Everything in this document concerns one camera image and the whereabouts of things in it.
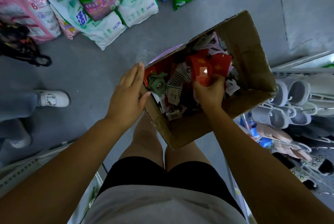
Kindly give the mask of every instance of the black shorts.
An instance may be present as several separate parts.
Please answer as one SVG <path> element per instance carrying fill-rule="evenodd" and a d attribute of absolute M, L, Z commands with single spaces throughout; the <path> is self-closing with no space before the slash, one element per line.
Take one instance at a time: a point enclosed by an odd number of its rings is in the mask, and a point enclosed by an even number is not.
<path fill-rule="evenodd" d="M 147 158 L 125 157 L 111 167 L 98 195 L 118 185 L 157 185 L 204 192 L 223 199 L 244 216 L 215 168 L 203 162 L 181 163 L 167 172 Z"/>

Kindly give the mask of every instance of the forearm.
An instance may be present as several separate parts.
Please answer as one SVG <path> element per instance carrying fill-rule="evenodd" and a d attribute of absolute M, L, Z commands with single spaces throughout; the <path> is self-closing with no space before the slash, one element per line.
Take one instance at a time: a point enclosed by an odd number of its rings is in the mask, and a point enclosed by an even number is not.
<path fill-rule="evenodd" d="M 221 109 L 208 115 L 231 172 L 259 224 L 313 223 L 334 218 L 268 150 L 248 137 Z"/>
<path fill-rule="evenodd" d="M 109 121 L 98 121 L 0 200 L 3 223 L 67 223 L 121 135 Z"/>

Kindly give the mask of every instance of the white detergent bag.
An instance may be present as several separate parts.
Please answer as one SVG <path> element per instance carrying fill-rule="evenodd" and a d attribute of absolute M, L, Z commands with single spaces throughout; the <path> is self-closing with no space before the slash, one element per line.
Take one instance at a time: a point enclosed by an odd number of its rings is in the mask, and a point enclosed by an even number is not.
<path fill-rule="evenodd" d="M 123 23 L 131 27 L 158 13 L 159 9 L 156 0 L 122 0 L 117 11 Z"/>
<path fill-rule="evenodd" d="M 86 15 L 78 0 L 49 1 L 63 19 L 94 41 L 102 50 L 127 28 L 115 12 L 110 13 L 102 20 L 93 21 Z"/>

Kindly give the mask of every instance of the blue jeans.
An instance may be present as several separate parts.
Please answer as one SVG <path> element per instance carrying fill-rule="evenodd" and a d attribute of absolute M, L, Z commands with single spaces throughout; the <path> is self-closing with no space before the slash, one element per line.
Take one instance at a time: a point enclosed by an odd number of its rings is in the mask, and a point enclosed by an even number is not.
<path fill-rule="evenodd" d="M 27 132 L 19 118 L 32 115 L 41 105 L 35 91 L 13 91 L 0 94 L 0 149 L 5 139 L 19 141 Z"/>

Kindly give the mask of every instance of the gray floor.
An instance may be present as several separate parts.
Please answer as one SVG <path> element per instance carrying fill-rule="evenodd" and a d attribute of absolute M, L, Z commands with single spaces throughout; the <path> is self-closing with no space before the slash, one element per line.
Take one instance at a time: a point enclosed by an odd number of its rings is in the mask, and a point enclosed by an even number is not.
<path fill-rule="evenodd" d="M 139 60 L 148 63 L 164 50 L 187 42 L 243 9 L 252 15 L 271 66 L 334 49 L 333 1 L 194 0 L 173 12 L 168 0 L 160 2 L 158 14 L 128 29 L 103 52 L 94 42 L 78 35 L 73 41 L 61 36 L 40 46 L 53 59 L 49 68 L 0 57 L 0 91 L 47 88 L 66 91 L 71 97 L 67 108 L 38 108 L 26 121 L 34 143 L 24 149 L 13 149 L 5 143 L 0 162 L 4 165 L 79 137 L 105 116 L 114 87 L 131 65 Z M 128 146 L 133 129 L 107 156 L 107 168 Z M 214 135 L 207 134 L 196 143 L 227 180 L 227 167 Z"/>

